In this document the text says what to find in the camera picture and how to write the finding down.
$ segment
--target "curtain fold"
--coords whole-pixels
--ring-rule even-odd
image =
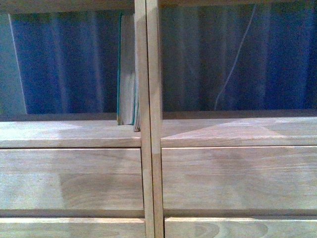
[[[212,111],[253,5],[162,11],[165,111]],[[218,110],[316,108],[316,4],[259,4]]]
[[[116,112],[118,16],[12,15],[28,114]]]

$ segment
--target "white cable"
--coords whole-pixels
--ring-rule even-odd
[[[214,111],[216,111],[216,109],[217,109],[217,105],[218,105],[219,98],[220,98],[221,94],[223,93],[223,91],[225,90],[225,88],[226,88],[226,86],[227,86],[227,84],[228,84],[228,82],[229,82],[229,79],[230,79],[230,77],[231,77],[231,75],[232,75],[232,73],[233,73],[233,70],[234,70],[234,68],[235,68],[235,66],[236,66],[236,64],[237,64],[237,61],[238,61],[238,58],[239,58],[239,55],[240,55],[240,52],[241,52],[241,48],[242,48],[243,43],[244,43],[244,40],[246,39],[246,36],[247,36],[247,34],[248,34],[248,32],[249,32],[249,29],[250,29],[250,26],[251,26],[251,23],[252,23],[254,14],[255,14],[255,12],[256,12],[256,9],[257,9],[257,5],[255,4],[255,5],[253,6],[252,15],[251,15],[251,18],[250,18],[248,27],[247,27],[246,32],[244,33],[244,35],[243,35],[243,37],[242,37],[242,40],[241,40],[241,43],[240,43],[240,46],[239,46],[239,49],[238,49],[238,52],[237,52],[237,56],[236,56],[236,58],[235,58],[235,60],[234,60],[233,66],[232,66],[232,68],[231,68],[231,71],[230,71],[230,73],[229,73],[229,75],[228,75],[228,77],[227,77],[227,79],[226,79],[226,81],[225,81],[225,83],[224,83],[222,89],[220,90],[220,92],[219,92],[219,94],[218,94],[218,96],[217,96],[217,98],[216,98],[215,103],[214,103],[214,108],[213,108]]]

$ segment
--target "wooden frame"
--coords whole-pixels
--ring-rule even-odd
[[[42,13],[42,12],[66,12],[66,11],[87,11],[87,10],[113,10],[113,9],[134,9],[135,11],[135,32],[136,32],[136,55],[138,64],[139,92],[140,92],[140,111],[141,111],[141,128],[142,132],[133,132],[133,126],[117,126],[117,122],[113,115],[104,114],[103,118],[94,115],[87,115],[89,120],[80,119],[77,115],[62,115],[49,118],[47,116],[32,117],[15,117],[17,121],[8,121],[9,118],[2,117],[0,122],[0,148],[12,148],[22,152],[22,148],[33,148],[39,153],[41,150],[58,148],[63,154],[66,148],[82,149],[91,148],[103,150],[105,147],[112,150],[120,149],[130,155],[131,150],[141,149],[141,157],[139,157],[139,166],[142,169],[143,191],[138,191],[138,196],[143,198],[143,209],[140,210],[140,201],[138,203],[138,211],[126,212],[120,210],[107,210],[87,212],[85,209],[78,209],[76,212],[65,212],[64,209],[53,210],[2,210],[3,216],[36,216],[42,217],[50,214],[55,217],[58,230],[59,216],[110,216],[110,217],[145,217],[146,236],[154,238],[154,211],[153,211],[153,183],[152,183],[152,149],[150,134],[150,108],[149,108],[149,89],[148,89],[148,60],[147,60],[147,18],[146,18],[146,2],[145,0],[28,0],[13,1],[0,0],[0,12],[2,13]],[[120,173],[124,173],[124,169],[118,166]],[[34,223],[36,227],[37,220],[27,221]],[[123,231],[118,237],[144,237],[141,233],[131,233],[127,235],[127,231]]]
[[[147,16],[148,16],[148,45],[149,53],[149,82],[150,82],[150,109],[151,109],[151,143],[152,143],[152,157],[153,157],[153,183],[154,183],[154,201],[155,201],[155,229],[156,237],[162,238],[163,224],[162,217],[165,216],[182,216],[182,217],[200,217],[201,216],[223,216],[226,217],[230,212],[226,207],[212,208],[206,205],[205,209],[190,209],[189,204],[182,204],[183,199],[190,200],[191,195],[194,198],[197,194],[193,189],[191,193],[190,188],[199,188],[199,169],[194,167],[195,163],[209,158],[211,150],[216,148],[240,148],[244,146],[246,149],[254,148],[256,146],[285,146],[294,147],[294,150],[301,150],[299,146],[316,146],[317,137],[315,131],[317,130],[317,111],[274,111],[274,112],[182,112],[182,113],[162,113],[162,78],[161,78],[161,37],[160,37],[160,9],[169,6],[208,6],[208,5],[232,5],[232,4],[248,4],[248,3],[269,3],[269,2],[287,2],[296,0],[147,0]],[[163,158],[162,167],[162,150],[164,155],[167,152],[175,153],[173,156],[166,156]],[[188,167],[182,168],[182,162],[187,163]],[[206,174],[213,174],[212,170],[205,164],[200,167],[201,170],[206,171]],[[307,172],[314,174],[313,166]],[[202,191],[205,197],[195,197],[192,200],[193,204],[200,204],[206,202],[212,195],[208,194],[212,184],[221,183],[218,180],[202,181]],[[298,189],[305,189],[305,182],[301,182]],[[187,191],[188,194],[181,199],[170,200],[171,196],[176,195],[177,191]],[[214,192],[222,193],[221,186],[216,188]],[[313,192],[313,196],[317,197],[317,192]],[[294,211],[280,210],[285,214],[316,216],[316,210],[303,208],[300,203],[294,201]],[[248,216],[247,210],[231,210],[236,217]],[[265,210],[252,210],[254,214],[267,215]],[[272,206],[270,212],[274,214],[277,212]],[[167,229],[174,229],[172,225],[166,227]],[[193,224],[199,227],[199,221],[193,218]],[[178,237],[177,231],[173,233],[171,230],[167,233],[167,237]],[[181,233],[180,237],[191,236],[188,233]]]
[[[175,232],[182,230],[192,233],[197,227],[210,226],[224,226],[228,229],[236,227],[238,223],[257,224],[258,226],[266,225],[273,229],[282,227],[281,224],[302,224],[303,227],[309,228],[309,231],[316,232],[311,229],[311,226],[316,225],[316,207],[314,199],[316,198],[316,189],[311,183],[314,180],[307,182],[307,178],[313,178],[316,172],[314,166],[314,156],[317,146],[317,113],[311,111],[278,111],[278,112],[196,112],[196,113],[162,113],[162,86],[161,86],[161,38],[160,38],[160,9],[167,6],[203,6],[203,5],[225,5],[225,4],[246,4],[246,3],[261,3],[261,2],[282,2],[295,0],[28,0],[28,1],[13,1],[0,0],[0,12],[8,13],[31,13],[31,12],[57,12],[57,11],[81,11],[81,10],[105,10],[105,9],[134,9],[135,11],[135,32],[136,32],[136,54],[138,64],[139,77],[139,92],[140,92],[140,107],[141,107],[141,132],[133,132],[131,126],[117,126],[113,115],[107,114],[105,119],[97,118],[97,116],[89,116],[89,120],[79,119],[73,116],[73,119],[67,119],[67,116],[60,118],[56,117],[52,121],[47,121],[45,117],[34,117],[33,121],[26,121],[28,119],[17,118],[17,121],[3,121],[0,122],[0,152],[2,152],[2,159],[5,162],[11,163],[11,167],[7,166],[7,172],[23,171],[17,159],[16,153],[21,153],[21,156],[29,157],[30,161],[40,161],[44,168],[43,171],[54,174],[54,171],[61,173],[60,163],[56,161],[47,161],[47,157],[52,158],[52,151],[58,151],[59,157],[66,156],[66,158],[79,161],[79,166],[72,172],[71,164],[68,164],[68,159],[65,166],[69,167],[68,172],[73,175],[77,171],[76,178],[81,176],[91,176],[92,185],[95,186],[94,178],[100,176],[100,181],[104,181],[108,176],[117,175],[117,180],[124,189],[121,188],[118,193],[124,194],[130,188],[131,184],[124,184],[126,175],[131,173],[134,167],[129,165],[130,162],[135,164],[137,169],[142,170],[142,178],[137,174],[139,179],[142,179],[143,191],[137,186],[139,193],[137,203],[126,204],[118,201],[117,207],[122,209],[111,209],[106,207],[106,211],[102,209],[92,208],[92,212],[87,212],[85,209],[76,208],[74,211],[65,210],[62,207],[58,209],[32,210],[32,208],[23,210],[23,207],[16,207],[15,210],[3,208],[0,209],[0,224],[11,229],[13,232],[18,231],[24,225],[29,224],[29,229],[37,229],[42,225],[47,227],[49,231],[66,232],[67,229],[78,229],[90,227],[94,224],[96,231],[103,234],[104,229],[118,230],[120,237],[130,237],[126,232],[132,230],[134,237],[144,237],[144,224],[147,238],[163,238],[164,225],[166,230],[166,237],[175,238]],[[272,175],[270,171],[266,172],[271,166],[272,160],[266,157],[265,149],[268,149],[274,155],[279,154],[281,160],[275,162],[276,169],[279,171],[278,175]],[[47,151],[45,156],[34,154],[41,151]],[[83,155],[89,154],[93,157],[90,166],[85,170]],[[108,156],[109,161],[98,160],[96,153]],[[290,203],[293,202],[293,207],[283,207],[283,196],[277,196],[278,203],[271,205],[272,201],[264,206],[265,196],[262,196],[261,206],[256,207],[256,203],[249,202],[250,207],[239,207],[238,198],[227,199],[231,207],[217,207],[211,201],[208,189],[215,189],[213,196],[221,196],[224,188],[214,188],[217,184],[217,173],[224,173],[226,170],[233,172],[231,177],[221,177],[221,186],[232,185],[239,177],[235,170],[240,168],[238,165],[230,164],[230,155],[240,156],[244,158],[249,164],[254,162],[254,168],[263,172],[269,178],[276,179],[276,186],[293,194],[295,198],[290,198]],[[295,163],[297,156],[301,156],[303,164],[305,165],[288,165],[291,160]],[[124,160],[121,167],[115,164],[120,159]],[[257,159],[267,163],[267,166],[257,167],[255,162]],[[209,167],[210,160],[212,163],[222,163],[227,160],[226,168]],[[112,173],[110,170],[104,170],[102,165],[104,163],[113,163],[113,167],[118,171]],[[193,186],[191,182],[200,182],[199,173],[201,171],[204,175],[209,175],[213,172],[213,180],[206,181],[205,184],[200,184],[203,187],[201,193],[195,193],[195,190],[190,190]],[[28,167],[29,171],[36,170],[36,168]],[[190,173],[191,179],[183,178],[182,175]],[[282,177],[293,175],[296,178],[296,187],[290,190],[288,182],[281,181]],[[195,201],[191,201],[190,197],[182,197],[180,201],[183,204],[175,204],[176,201],[169,200],[173,196],[173,176],[177,176],[175,181],[180,188],[188,190],[188,196],[195,194]],[[311,191],[310,204],[302,204],[299,199],[299,194],[305,192],[306,188]],[[164,208],[163,192],[168,198],[165,199],[167,206]],[[202,209],[197,203],[199,199],[203,199],[207,207]],[[232,216],[240,218],[228,218],[228,209]],[[44,215],[50,215],[54,218],[45,219]],[[259,221],[250,218],[251,215],[312,215],[313,218],[305,220],[284,216],[282,218],[261,218]],[[6,217],[36,217],[36,218],[6,218]],[[164,221],[164,216],[182,216],[184,218],[167,218]]]

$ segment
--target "wooden bookshelf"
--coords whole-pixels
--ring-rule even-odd
[[[134,9],[133,0],[0,0],[0,13]]]
[[[0,148],[140,147],[133,126],[115,120],[0,122]]]
[[[1,237],[145,238],[142,219],[1,218]]]
[[[166,113],[161,147],[316,145],[317,117],[308,111]]]

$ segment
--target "book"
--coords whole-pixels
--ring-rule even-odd
[[[119,25],[117,121],[140,131],[134,15],[121,15]]]

